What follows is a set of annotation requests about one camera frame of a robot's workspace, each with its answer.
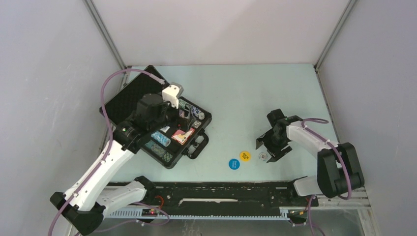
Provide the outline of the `white blue 10 chip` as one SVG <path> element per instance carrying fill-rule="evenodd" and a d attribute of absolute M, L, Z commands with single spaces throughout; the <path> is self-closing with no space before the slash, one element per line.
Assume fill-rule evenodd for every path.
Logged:
<path fill-rule="evenodd" d="M 265 152 L 261 152 L 259 153 L 259 159 L 262 161 L 267 161 L 268 160 L 268 154 Z"/>

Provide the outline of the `black poker set case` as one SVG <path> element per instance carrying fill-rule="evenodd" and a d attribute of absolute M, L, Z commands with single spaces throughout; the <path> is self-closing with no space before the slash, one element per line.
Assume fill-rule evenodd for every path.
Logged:
<path fill-rule="evenodd" d="M 132 118 L 138 101 L 149 93 L 162 96 L 162 90 L 169 84 L 171 83 L 168 83 L 154 66 L 149 65 L 145 68 L 143 73 L 136 76 L 133 81 L 105 104 L 105 111 L 100 111 L 101 114 L 107 113 L 110 122 L 115 125 L 116 128 L 113 131 L 113 139 L 120 144 L 122 150 L 127 150 L 133 154 L 137 154 L 142 150 L 167 169 L 173 168 L 183 156 L 187 156 L 190 159 L 196 159 L 200 155 L 209 143 L 209 137 L 205 132 L 205 128 L 212 120 L 210 112 L 185 97 L 180 96 L 179 100 L 183 99 L 205 113 L 205 118 L 203 120 L 196 119 L 200 121 L 202 125 L 195 129 L 194 133 L 188 138 L 184 145 L 171 139 L 171 136 L 179 130 L 178 122 L 169 124 L 168 126 L 170 129 L 166 133 L 159 131 L 160 129 L 142 130 L 135 126 L 132 123 Z M 171 139 L 171 143 L 168 147 L 162 146 L 158 141 L 151 137 L 151 134 L 155 131 L 159 131 Z M 153 154 L 150 149 L 145 147 L 145 144 L 150 140 L 158 143 L 163 149 L 169 152 L 173 156 L 173 159 L 166 163 Z"/>

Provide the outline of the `red playing card deck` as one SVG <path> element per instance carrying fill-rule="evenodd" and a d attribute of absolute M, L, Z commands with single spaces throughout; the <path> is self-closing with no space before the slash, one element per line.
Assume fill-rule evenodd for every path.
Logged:
<path fill-rule="evenodd" d="M 179 129 L 171 136 L 171 139 L 175 140 L 181 145 L 184 145 L 187 142 L 188 138 L 191 137 L 191 135 L 194 133 L 194 131 L 194 128 L 190 128 L 186 132 Z"/>

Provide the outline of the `yellow big blind button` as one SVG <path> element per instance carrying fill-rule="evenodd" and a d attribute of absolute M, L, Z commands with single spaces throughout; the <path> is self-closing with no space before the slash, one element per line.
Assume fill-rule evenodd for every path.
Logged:
<path fill-rule="evenodd" d="M 242 151 L 242 152 L 239 154 L 239 159 L 240 159 L 240 161 L 242 161 L 242 162 L 248 162 L 248 161 L 250 161 L 250 160 L 251 160 L 251 154 L 250 154 L 248 151 Z"/>

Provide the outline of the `blue small blind button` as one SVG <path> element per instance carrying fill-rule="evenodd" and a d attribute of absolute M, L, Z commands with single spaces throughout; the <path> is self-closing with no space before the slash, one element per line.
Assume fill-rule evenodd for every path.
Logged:
<path fill-rule="evenodd" d="M 230 168 L 231 170 L 237 170 L 237 169 L 239 169 L 239 168 L 240 168 L 240 161 L 239 161 L 239 160 L 237 160 L 237 159 L 231 159 L 231 160 L 228 162 L 228 166 L 229 166 L 229 168 Z"/>

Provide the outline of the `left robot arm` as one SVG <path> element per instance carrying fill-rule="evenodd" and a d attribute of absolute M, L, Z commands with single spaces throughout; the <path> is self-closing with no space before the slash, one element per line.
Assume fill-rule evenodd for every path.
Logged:
<path fill-rule="evenodd" d="M 155 191 L 146 177 L 137 177 L 113 194 L 103 190 L 133 155 L 143 149 L 166 169 L 173 168 L 210 114 L 183 97 L 145 94 L 136 109 L 111 133 L 105 149 L 84 175 L 51 203 L 79 235 L 93 233 L 110 213 L 140 201 L 149 205 Z"/>

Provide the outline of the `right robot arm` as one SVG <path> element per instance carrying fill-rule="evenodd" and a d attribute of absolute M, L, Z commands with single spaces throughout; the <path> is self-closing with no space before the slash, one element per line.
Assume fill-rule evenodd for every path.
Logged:
<path fill-rule="evenodd" d="M 286 192 L 288 203 L 300 205 L 310 195 L 324 195 L 348 200 L 354 190 L 364 186 L 363 172 L 355 147 L 338 143 L 308 127 L 308 122 L 327 124 L 322 118 L 285 116 L 281 109 L 268 113 L 271 129 L 256 139 L 256 148 L 264 146 L 271 155 L 269 162 L 276 162 L 297 143 L 308 151 L 317 163 L 317 174 L 293 180 Z"/>

